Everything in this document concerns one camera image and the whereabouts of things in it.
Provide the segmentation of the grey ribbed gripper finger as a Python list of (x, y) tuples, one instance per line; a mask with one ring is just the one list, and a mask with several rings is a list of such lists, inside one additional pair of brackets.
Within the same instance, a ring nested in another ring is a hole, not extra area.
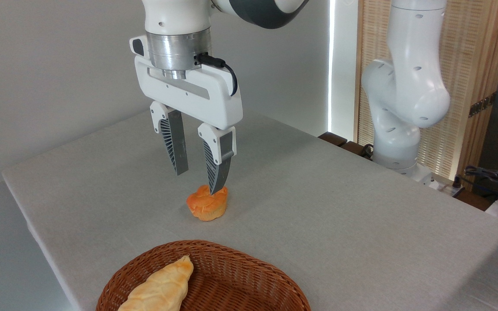
[(162, 135), (174, 171), (182, 175), (188, 171), (182, 113), (158, 101), (152, 102), (150, 112), (154, 131)]
[(211, 195), (223, 189), (229, 175), (231, 158), (237, 155), (236, 129), (219, 130), (203, 123), (198, 128), (203, 140), (206, 170)]

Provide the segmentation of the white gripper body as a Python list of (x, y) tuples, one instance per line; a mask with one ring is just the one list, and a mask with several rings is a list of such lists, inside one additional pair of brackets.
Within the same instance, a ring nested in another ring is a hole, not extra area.
[(131, 38), (130, 48), (146, 97), (221, 130), (243, 118), (241, 92), (231, 95), (234, 83), (228, 69), (203, 64), (188, 70), (185, 79), (171, 79), (151, 63), (145, 35)]

